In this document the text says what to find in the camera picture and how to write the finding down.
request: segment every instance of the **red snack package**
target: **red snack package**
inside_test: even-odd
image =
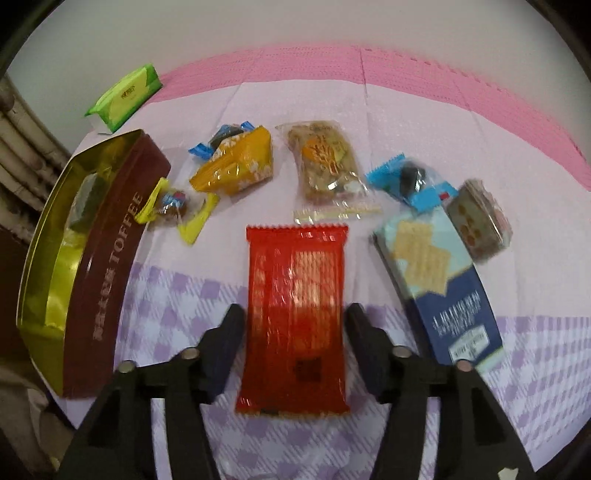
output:
[[[342,414],[348,227],[247,227],[246,365],[236,411]]]

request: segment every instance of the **table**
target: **table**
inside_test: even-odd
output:
[[[503,363],[485,375],[537,469],[591,417],[591,168],[555,122],[469,73],[396,51],[358,46],[273,47],[201,60],[164,75],[164,88],[118,133],[145,129],[182,186],[196,169],[187,149],[222,123],[265,125],[274,179],[225,199],[197,243],[150,229],[126,290],[115,363],[165,361],[246,302],[245,227],[291,222],[297,174],[273,126],[334,119],[364,171],[401,151],[453,184],[482,178],[512,222],[511,247],[478,271],[504,340]],[[91,133],[77,152],[102,140]],[[400,205],[376,194],[385,215]],[[345,302],[365,305],[395,343],[415,347],[394,288],[369,242],[383,218],[350,224]],[[368,478],[387,406],[365,391],[346,345],[352,414],[295,422],[233,412],[243,350],[226,392],[203,407],[220,471],[233,478]],[[79,424],[90,401],[60,401]],[[421,478],[433,473],[437,401],[429,404]],[[158,474],[170,477],[162,405],[155,403]]]

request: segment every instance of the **packaging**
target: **packaging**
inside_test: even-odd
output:
[[[98,133],[116,132],[161,87],[154,66],[148,63],[115,83],[85,116]]]
[[[439,173],[403,153],[372,170],[367,179],[373,188],[386,191],[417,213],[428,212],[457,195]]]
[[[342,414],[348,227],[248,227],[246,364],[240,413]]]
[[[273,176],[271,134],[264,127],[221,141],[190,180],[197,192],[235,195]]]
[[[297,224],[360,218],[380,213],[369,201],[351,146],[339,124],[328,121],[279,125],[298,166],[300,207]]]
[[[209,160],[211,157],[213,157],[213,154],[219,148],[222,141],[227,138],[243,134],[244,132],[252,132],[254,129],[254,125],[250,122],[243,122],[240,125],[224,124],[211,137],[207,144],[197,144],[193,148],[189,149],[189,153],[198,156],[202,160]]]
[[[421,350],[443,365],[469,360],[480,372],[501,360],[501,335],[488,298],[442,207],[393,217],[374,241]]]
[[[474,262],[484,262],[511,243],[513,230],[481,180],[468,180],[446,208]]]
[[[104,167],[111,168],[106,189],[91,181]],[[51,191],[23,269],[17,326],[61,397],[96,396],[112,378],[125,287],[145,228],[134,215],[169,171],[152,139],[136,130],[74,156]],[[75,238],[64,242],[66,235]]]
[[[194,192],[191,187],[174,189],[167,179],[161,178],[135,221],[140,225],[148,222],[174,225],[181,238],[193,245],[218,202],[219,197],[214,193]]]

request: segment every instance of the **yellow candy wrapper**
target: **yellow candy wrapper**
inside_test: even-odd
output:
[[[257,127],[223,140],[190,183],[198,192],[235,195],[272,176],[271,134]]]
[[[168,180],[161,178],[144,207],[135,216],[135,221],[172,221],[176,224],[181,238],[187,244],[193,245],[218,202],[219,197],[214,193],[199,196],[171,189]]]

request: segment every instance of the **blue biscuit box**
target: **blue biscuit box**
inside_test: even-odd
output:
[[[404,303],[419,348],[443,365],[466,359],[480,372],[503,355],[495,316],[462,239],[442,207],[391,218],[375,245]]]

